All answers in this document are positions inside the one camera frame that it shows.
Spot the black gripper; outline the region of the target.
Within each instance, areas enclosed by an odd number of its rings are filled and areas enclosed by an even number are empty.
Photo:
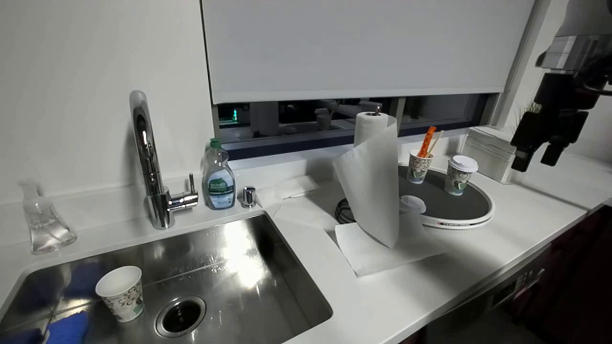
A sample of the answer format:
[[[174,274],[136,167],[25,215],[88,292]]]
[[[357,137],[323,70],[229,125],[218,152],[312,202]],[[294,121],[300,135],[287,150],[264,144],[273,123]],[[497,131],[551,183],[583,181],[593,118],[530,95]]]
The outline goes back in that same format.
[[[516,146],[510,167],[526,171],[541,144],[547,144],[541,162],[554,165],[562,150],[577,141],[595,102],[597,95],[583,89],[570,74],[545,74],[510,139]]]

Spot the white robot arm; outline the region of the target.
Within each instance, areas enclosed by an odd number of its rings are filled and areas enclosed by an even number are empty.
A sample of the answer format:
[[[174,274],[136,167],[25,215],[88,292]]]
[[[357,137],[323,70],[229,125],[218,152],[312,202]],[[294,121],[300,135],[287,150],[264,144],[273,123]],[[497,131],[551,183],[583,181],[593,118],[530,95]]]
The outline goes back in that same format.
[[[541,144],[541,162],[554,165],[577,141],[598,97],[610,93],[612,0],[568,0],[566,16],[535,64],[545,74],[510,139],[516,171],[528,169]]]

